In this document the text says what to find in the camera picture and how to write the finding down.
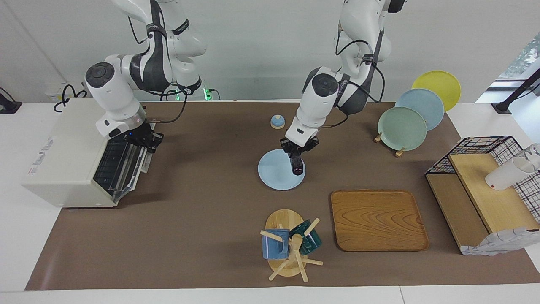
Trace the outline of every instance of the mug handle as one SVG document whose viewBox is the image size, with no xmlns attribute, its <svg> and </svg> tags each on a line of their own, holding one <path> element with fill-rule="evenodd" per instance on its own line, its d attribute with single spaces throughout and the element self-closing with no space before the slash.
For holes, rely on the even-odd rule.
<svg viewBox="0 0 540 304">
<path fill-rule="evenodd" d="M 280 254 L 286 254 L 289 250 L 289 238 L 285 238 L 282 236 L 281 239 L 283 240 L 283 249 L 281 250 Z"/>
</svg>

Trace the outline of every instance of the blue mug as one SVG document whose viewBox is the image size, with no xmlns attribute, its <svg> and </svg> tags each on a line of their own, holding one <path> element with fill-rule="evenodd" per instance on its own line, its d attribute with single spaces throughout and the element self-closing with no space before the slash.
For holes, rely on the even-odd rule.
<svg viewBox="0 0 540 304">
<path fill-rule="evenodd" d="M 284 260 L 289 257 L 289 229 L 266 229 L 277 235 L 283 242 L 262 236 L 262 256 L 266 260 Z"/>
</svg>

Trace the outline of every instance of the black wire mesh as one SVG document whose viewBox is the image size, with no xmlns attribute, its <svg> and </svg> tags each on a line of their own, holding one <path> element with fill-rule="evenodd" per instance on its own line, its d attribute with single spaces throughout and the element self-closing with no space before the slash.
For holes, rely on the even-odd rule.
<svg viewBox="0 0 540 304">
<path fill-rule="evenodd" d="M 449 155 L 490 153 L 500 166 L 522 150 L 523 148 L 511 136 L 464 138 L 445 157 L 431 167 L 426 175 L 456 173 L 450 163 Z M 540 223 L 540 171 L 515 184 L 514 189 L 536 221 Z"/>
</svg>

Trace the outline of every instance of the white cloth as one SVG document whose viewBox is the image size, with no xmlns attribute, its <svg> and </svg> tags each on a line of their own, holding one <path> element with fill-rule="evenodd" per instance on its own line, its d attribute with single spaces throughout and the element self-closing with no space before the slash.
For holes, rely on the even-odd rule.
<svg viewBox="0 0 540 304">
<path fill-rule="evenodd" d="M 496 255 L 519 250 L 540 243 L 539 231 L 527 231 L 525 227 L 499 231 L 488 235 L 480 245 L 461 246 L 463 255 Z"/>
</svg>

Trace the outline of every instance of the yellow plate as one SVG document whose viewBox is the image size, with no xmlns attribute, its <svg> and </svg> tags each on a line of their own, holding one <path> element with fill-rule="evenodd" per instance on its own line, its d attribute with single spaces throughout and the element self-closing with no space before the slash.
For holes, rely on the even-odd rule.
<svg viewBox="0 0 540 304">
<path fill-rule="evenodd" d="M 461 97 L 461 85 L 457 78 L 445 71 L 431 71 L 418 77 L 413 89 L 428 89 L 439 96 L 444 104 L 444 111 L 453 108 Z"/>
</svg>

